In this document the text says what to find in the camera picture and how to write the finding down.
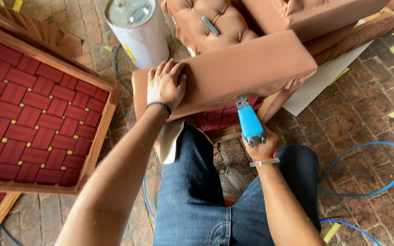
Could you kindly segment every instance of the blue jeans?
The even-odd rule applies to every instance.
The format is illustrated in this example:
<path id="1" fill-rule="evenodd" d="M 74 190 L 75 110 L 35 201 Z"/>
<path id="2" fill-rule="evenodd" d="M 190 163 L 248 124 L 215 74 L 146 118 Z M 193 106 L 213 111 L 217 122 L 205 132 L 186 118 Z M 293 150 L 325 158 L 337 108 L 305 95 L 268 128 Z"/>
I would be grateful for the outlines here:
<path id="1" fill-rule="evenodd" d="M 277 157 L 288 186 L 320 232 L 316 154 L 303 145 L 287 145 L 277 149 Z M 165 165 L 162 173 L 154 242 L 168 246 L 274 245 L 259 176 L 235 205 L 225 208 L 213 146 L 201 132 L 185 125 L 177 139 L 176 161 Z"/>

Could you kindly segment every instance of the right hand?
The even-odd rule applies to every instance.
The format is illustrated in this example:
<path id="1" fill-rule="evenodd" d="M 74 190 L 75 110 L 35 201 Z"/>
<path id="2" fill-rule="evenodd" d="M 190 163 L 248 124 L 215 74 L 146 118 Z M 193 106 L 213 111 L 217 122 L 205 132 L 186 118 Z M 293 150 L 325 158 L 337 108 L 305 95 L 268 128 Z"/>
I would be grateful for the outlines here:
<path id="1" fill-rule="evenodd" d="M 273 153 L 275 152 L 277 141 L 279 136 L 270 131 L 264 124 L 262 125 L 262 129 L 264 130 L 266 143 L 255 145 L 253 148 L 250 148 L 247 141 L 242 137 L 244 146 L 246 147 L 246 151 L 249 156 L 253 160 L 264 160 L 273 158 Z"/>
<path id="2" fill-rule="evenodd" d="M 175 63 L 170 59 L 167 63 L 162 62 L 157 69 L 148 72 L 147 103 L 161 102 L 170 109 L 178 107 L 185 95 L 187 76 L 182 75 L 184 62 Z"/>

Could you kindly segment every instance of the person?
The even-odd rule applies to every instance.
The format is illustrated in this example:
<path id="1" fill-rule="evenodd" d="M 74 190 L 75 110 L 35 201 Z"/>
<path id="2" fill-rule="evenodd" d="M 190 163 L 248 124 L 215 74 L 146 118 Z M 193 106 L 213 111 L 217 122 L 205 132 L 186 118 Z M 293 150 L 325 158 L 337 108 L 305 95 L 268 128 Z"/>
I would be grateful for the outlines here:
<path id="1" fill-rule="evenodd" d="M 102 160 L 71 209 L 56 245 L 119 245 L 162 125 L 185 94 L 184 64 L 170 60 L 148 73 L 148 108 Z M 272 158 L 278 136 L 264 126 L 266 144 L 254 160 Z M 154 245 L 326 245 L 317 208 L 318 162 L 302 145 L 277 149 L 280 163 L 257 166 L 255 180 L 224 206 L 212 143 L 185 125 L 176 160 L 164 166 Z"/>

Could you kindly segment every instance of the white container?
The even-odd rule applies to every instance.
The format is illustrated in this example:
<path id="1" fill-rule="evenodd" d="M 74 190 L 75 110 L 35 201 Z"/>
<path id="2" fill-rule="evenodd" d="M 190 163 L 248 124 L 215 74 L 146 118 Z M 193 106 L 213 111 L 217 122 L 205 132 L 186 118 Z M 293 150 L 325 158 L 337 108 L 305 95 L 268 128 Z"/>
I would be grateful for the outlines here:
<path id="1" fill-rule="evenodd" d="M 110 0 L 104 9 L 107 23 L 139 69 L 167 61 L 169 50 L 156 0 Z"/>

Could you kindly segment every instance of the metal bracelet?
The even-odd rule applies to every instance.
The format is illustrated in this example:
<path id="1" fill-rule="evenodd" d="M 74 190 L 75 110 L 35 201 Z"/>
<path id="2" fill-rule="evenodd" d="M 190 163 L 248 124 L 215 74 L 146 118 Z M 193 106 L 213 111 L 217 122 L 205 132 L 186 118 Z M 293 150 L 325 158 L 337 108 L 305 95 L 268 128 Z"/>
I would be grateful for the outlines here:
<path id="1" fill-rule="evenodd" d="M 251 162 L 250 166 L 251 167 L 264 166 L 264 165 L 275 164 L 275 163 L 278 163 L 278 162 L 279 162 L 279 158 L 273 158 L 271 160 L 266 160 L 266 161 Z"/>

